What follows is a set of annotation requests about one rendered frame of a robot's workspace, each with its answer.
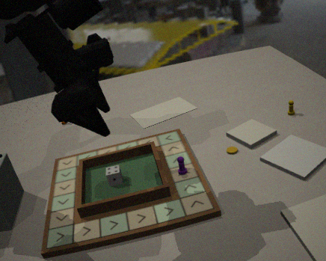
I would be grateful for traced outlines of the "yellow game pawn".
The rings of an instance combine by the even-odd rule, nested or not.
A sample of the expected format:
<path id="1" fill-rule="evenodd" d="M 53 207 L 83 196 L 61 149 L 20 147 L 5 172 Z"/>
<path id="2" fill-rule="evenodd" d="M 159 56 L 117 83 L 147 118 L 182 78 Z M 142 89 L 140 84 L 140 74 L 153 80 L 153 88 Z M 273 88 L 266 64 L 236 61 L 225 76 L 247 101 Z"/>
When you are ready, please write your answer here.
<path id="1" fill-rule="evenodd" d="M 288 115 L 295 114 L 295 111 L 293 111 L 293 104 L 294 104 L 294 102 L 292 100 L 289 100 L 289 111 L 288 111 Z"/>

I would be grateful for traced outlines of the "grey die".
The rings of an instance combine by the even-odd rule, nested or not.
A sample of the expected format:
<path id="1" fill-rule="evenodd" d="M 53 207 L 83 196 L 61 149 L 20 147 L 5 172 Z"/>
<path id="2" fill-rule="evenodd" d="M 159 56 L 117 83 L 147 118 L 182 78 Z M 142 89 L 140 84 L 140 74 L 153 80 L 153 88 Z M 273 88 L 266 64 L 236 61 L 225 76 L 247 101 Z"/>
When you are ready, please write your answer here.
<path id="1" fill-rule="evenodd" d="M 123 184 L 123 175 L 121 173 L 120 165 L 105 168 L 105 175 L 109 186 Z"/>

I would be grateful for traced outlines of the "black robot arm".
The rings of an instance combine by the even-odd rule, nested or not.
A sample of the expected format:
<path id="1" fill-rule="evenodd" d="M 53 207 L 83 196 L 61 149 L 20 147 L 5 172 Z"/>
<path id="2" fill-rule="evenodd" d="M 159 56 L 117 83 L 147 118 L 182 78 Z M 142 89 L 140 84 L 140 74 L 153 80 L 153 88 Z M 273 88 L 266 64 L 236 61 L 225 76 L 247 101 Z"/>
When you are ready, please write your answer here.
<path id="1" fill-rule="evenodd" d="M 63 30 L 70 28 L 74 31 L 103 10 L 99 0 L 0 0 L 0 19 L 13 19 L 23 12 L 33 12 L 44 4 L 49 7 L 39 15 L 33 16 L 29 13 L 17 24 L 9 23 L 5 26 L 4 43 L 18 37 L 34 59 L 64 38 L 48 12 Z M 87 45 L 74 51 L 76 53 L 72 57 L 67 54 L 65 56 L 76 79 L 86 77 L 83 69 L 90 72 L 114 62 L 108 40 L 101 38 L 97 33 L 88 35 Z"/>

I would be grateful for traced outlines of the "yellow round disc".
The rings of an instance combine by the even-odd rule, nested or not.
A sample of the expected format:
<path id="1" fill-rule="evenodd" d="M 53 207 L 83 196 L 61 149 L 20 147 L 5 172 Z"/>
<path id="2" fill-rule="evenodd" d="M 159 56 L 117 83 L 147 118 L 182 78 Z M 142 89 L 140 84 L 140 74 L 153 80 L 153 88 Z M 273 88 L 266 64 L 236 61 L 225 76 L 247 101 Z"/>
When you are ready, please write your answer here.
<path id="1" fill-rule="evenodd" d="M 227 148 L 227 153 L 229 153 L 229 154 L 235 154 L 237 152 L 238 152 L 237 147 L 228 147 Z"/>

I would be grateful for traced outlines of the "beige flat square tile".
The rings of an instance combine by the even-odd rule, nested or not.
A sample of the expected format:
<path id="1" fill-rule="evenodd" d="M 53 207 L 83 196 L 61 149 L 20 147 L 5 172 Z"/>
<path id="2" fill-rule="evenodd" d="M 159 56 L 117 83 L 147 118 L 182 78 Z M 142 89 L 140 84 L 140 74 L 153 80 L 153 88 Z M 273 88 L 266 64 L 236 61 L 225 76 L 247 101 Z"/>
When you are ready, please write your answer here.
<path id="1" fill-rule="evenodd" d="M 228 138 L 233 139 L 235 142 L 239 142 L 247 148 L 253 149 L 257 145 L 275 136 L 277 130 L 250 119 L 249 121 L 226 132 L 226 134 Z"/>

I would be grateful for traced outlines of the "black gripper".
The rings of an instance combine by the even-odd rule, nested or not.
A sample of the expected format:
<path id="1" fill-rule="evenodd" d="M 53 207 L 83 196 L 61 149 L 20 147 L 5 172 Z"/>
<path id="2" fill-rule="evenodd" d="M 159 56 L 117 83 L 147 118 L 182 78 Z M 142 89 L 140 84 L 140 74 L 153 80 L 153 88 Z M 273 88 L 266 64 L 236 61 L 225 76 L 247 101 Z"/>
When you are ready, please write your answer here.
<path id="1" fill-rule="evenodd" d="M 86 77 L 76 79 L 65 56 L 72 57 L 76 53 L 72 46 L 71 40 L 67 41 L 64 37 L 35 59 L 39 64 L 37 69 L 40 72 L 45 70 L 55 83 L 54 91 L 57 94 L 52 101 L 52 114 L 58 122 L 74 123 L 107 137 L 111 132 L 98 109 L 105 113 L 111 109 L 98 83 L 100 68 L 90 72 L 83 69 Z"/>

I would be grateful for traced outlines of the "brown square board track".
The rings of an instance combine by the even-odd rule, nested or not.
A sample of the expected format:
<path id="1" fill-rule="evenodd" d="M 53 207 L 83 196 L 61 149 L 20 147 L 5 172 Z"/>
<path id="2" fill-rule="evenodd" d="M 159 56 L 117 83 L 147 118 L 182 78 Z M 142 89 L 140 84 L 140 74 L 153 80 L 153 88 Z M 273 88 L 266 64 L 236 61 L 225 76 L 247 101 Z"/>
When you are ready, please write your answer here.
<path id="1" fill-rule="evenodd" d="M 48 236 L 48 229 L 49 229 L 49 219 L 50 219 L 50 212 L 51 212 L 51 208 L 52 208 L 52 198 L 53 198 L 53 191 L 54 191 L 54 187 L 55 187 L 55 177 L 56 177 L 56 172 L 57 172 L 57 168 L 58 168 L 58 160 L 60 159 L 65 159 L 65 158 L 71 158 L 73 156 L 79 156 L 81 154 L 85 154 L 85 153 L 90 153 L 90 152 L 93 152 L 93 151 L 96 151 L 96 150 L 104 150 L 104 149 L 108 149 L 108 148 L 111 148 L 111 147 L 116 147 L 116 146 L 119 146 L 119 145 L 122 145 L 122 144 L 128 144 L 128 143 L 131 143 L 131 142 L 134 142 L 134 141 L 139 141 L 139 140 L 143 140 L 143 139 L 146 139 L 146 138 L 151 138 L 151 137 L 155 137 L 155 136 L 158 136 L 158 135 L 163 135 L 163 134 L 167 134 L 167 133 L 170 133 L 170 132 L 175 132 L 177 131 L 178 132 L 178 135 L 193 163 L 193 165 L 195 166 L 195 169 L 197 171 L 197 175 L 199 176 L 200 178 L 200 181 L 202 182 L 208 196 L 209 196 L 209 199 L 211 200 L 211 203 L 214 207 L 214 209 L 210 209 L 210 210 L 207 210 L 205 212 L 199 212 L 199 213 L 196 213 L 196 214 L 193 214 L 193 215 L 188 215 L 188 216 L 185 216 L 185 217 L 182 217 L 182 218 L 177 218 L 175 220 L 172 220 L 172 221 L 167 221 L 167 222 L 164 222 L 164 223 L 160 223 L 160 224 L 156 224 L 156 225 L 151 225 L 151 226 L 148 226 L 148 227 L 143 227 L 143 228 L 140 228 L 140 229 L 136 229 L 136 230 L 130 230 L 130 231 L 127 231 L 127 232 L 124 232 L 124 233 L 120 233 L 120 234 L 114 234 L 114 235 L 111 235 L 111 236 L 104 236 L 104 237 L 101 237 L 101 238 L 98 238 L 98 239 L 91 239 L 89 241 L 83 241 L 83 242 L 77 242 L 77 243 L 74 243 L 74 244 L 69 244 L 69 245 L 65 245 L 65 246 L 60 246 L 60 247 L 55 247 L 55 248 L 48 248 L 46 249 L 46 243 L 47 243 L 47 236 Z M 174 184 L 174 181 L 173 181 L 173 178 L 171 176 L 171 173 L 169 171 L 169 168 L 167 166 L 167 162 L 165 160 L 165 157 L 164 157 L 164 154 L 162 152 L 162 149 L 161 149 L 161 146 L 157 147 L 157 152 L 158 152 L 158 155 L 159 155 L 159 158 L 160 158 L 160 161 L 161 161 L 161 164 L 162 164 L 162 167 L 163 167 L 163 170 L 164 170 L 164 173 L 165 173 L 165 176 L 167 178 L 167 182 L 168 182 L 168 185 L 170 187 L 170 193 L 171 193 L 171 196 L 170 197 L 165 197 L 165 198 L 162 198 L 162 199 L 159 199 L 159 200 L 154 200 L 154 201 L 151 201 L 151 202 L 148 202 L 148 203 L 143 203 L 141 205 L 134 205 L 134 206 L 130 206 L 130 207 L 126 207 L 126 208 L 123 208 L 123 209 L 119 209 L 119 210 L 113 210 L 113 211 L 110 211 L 110 212 L 106 212 L 106 213 L 100 213 L 100 214 L 97 214 L 97 215 L 92 215 L 90 217 L 84 217 L 84 218 L 80 218 L 79 216 L 79 213 L 77 211 L 77 191 L 78 191 L 78 172 L 79 172 L 79 167 L 77 166 L 76 167 L 76 190 L 75 190 L 75 194 L 76 194 L 76 198 L 75 198 L 75 206 L 74 206 L 74 210 L 75 210 L 75 214 L 74 214 L 74 224 L 78 224 L 78 223 L 81 223 L 81 222 L 86 222 L 86 221 L 91 221 L 91 220 L 94 220 L 94 219 L 99 219 L 99 218 L 104 218 L 104 217 L 107 217 L 107 216 L 112 216 L 112 215 L 117 215 L 117 214 L 120 214 L 120 213 L 124 213 L 124 212 L 131 212 L 133 210 L 136 210 L 136 209 L 142 209 L 144 207 L 147 207 L 147 206 L 155 206 L 155 205 L 158 205 L 158 204 L 161 204 L 161 203 L 166 203 L 166 202 L 169 202 L 169 201 L 172 201 L 172 200 L 177 200 L 177 199 L 180 199 L 179 198 L 179 194 L 176 190 L 176 186 Z M 124 143 L 121 143 L 121 144 L 116 144 L 116 145 L 113 145 L 113 146 L 110 146 L 110 147 L 104 147 L 104 148 L 98 148 L 98 149 L 95 149 L 95 150 L 90 150 L 90 151 L 87 151 L 87 152 L 83 152 L 83 153 L 79 153 L 79 154 L 75 154 L 75 155 L 72 155 L 72 156 L 68 156 L 68 157 L 62 157 L 62 158 L 59 158 L 59 159 L 56 159 L 55 160 L 55 166 L 54 166 L 54 169 L 53 169 L 53 177 L 52 177 L 52 182 L 51 182 L 51 189 L 50 189 L 50 193 L 49 193 L 49 202 L 48 202 L 48 206 L 47 206 L 47 213 L 46 213 L 46 221 L 45 221 L 45 228 L 44 228 L 44 234 L 43 234 L 43 243 L 42 243 L 42 249 L 41 249 L 41 254 L 43 256 L 43 258 L 50 258 L 50 257 L 56 257 L 56 256 L 61 256 L 61 255 L 66 255 L 66 254 L 73 254 L 75 252 L 80 252 L 80 251 L 87 251 L 87 250 L 90 250 L 90 249 L 93 249 L 93 248 L 99 248 L 99 247 L 105 247 L 107 245 L 112 245 L 112 244 L 117 244 L 117 243 L 120 243 L 120 242 L 127 242 L 127 241 L 130 241 L 130 240 L 133 240 L 133 239 L 137 239 L 137 238 L 143 238 L 143 237 L 146 237 L 146 236 L 151 236 L 153 234 L 156 234 L 156 233 L 163 233 L 163 232 L 167 232 L 169 230 L 173 230 L 173 229 L 176 229 L 176 228 L 180 228 L 180 227 L 184 227 L 184 226 L 187 226 L 187 225 L 190 225 L 190 224 L 195 224 L 197 222 L 201 222 L 201 221 L 205 221 L 205 220 L 208 220 L 208 219 L 211 219 L 211 218 L 216 218 L 218 216 L 221 216 L 221 208 L 220 206 L 217 204 L 215 198 L 213 197 L 212 195 L 212 191 L 209 187 L 209 185 L 207 184 L 204 176 L 202 175 L 200 169 L 199 169 L 199 165 L 198 163 L 196 162 L 189 146 L 187 145 L 180 129 L 175 129 L 175 130 L 172 130 L 172 131 L 169 131 L 169 132 L 163 132 L 163 133 L 160 133 L 160 134 L 157 134 L 157 135 L 151 135 L 151 136 L 148 136 L 148 137 L 145 137 L 145 138 L 139 138 L 139 139 L 136 139 L 136 140 L 133 140 L 133 141 L 127 141 L 127 142 L 124 142 Z"/>

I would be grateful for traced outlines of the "purple pawn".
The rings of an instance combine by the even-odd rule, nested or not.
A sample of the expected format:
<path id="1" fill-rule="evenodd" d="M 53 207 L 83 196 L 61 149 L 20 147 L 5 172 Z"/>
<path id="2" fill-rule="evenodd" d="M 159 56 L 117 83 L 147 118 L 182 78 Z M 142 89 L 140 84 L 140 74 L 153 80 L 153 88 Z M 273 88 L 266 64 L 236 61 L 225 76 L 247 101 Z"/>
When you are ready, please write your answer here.
<path id="1" fill-rule="evenodd" d="M 188 173 L 187 168 L 185 168 L 184 158 L 180 156 L 177 161 L 179 162 L 179 174 L 184 175 Z"/>

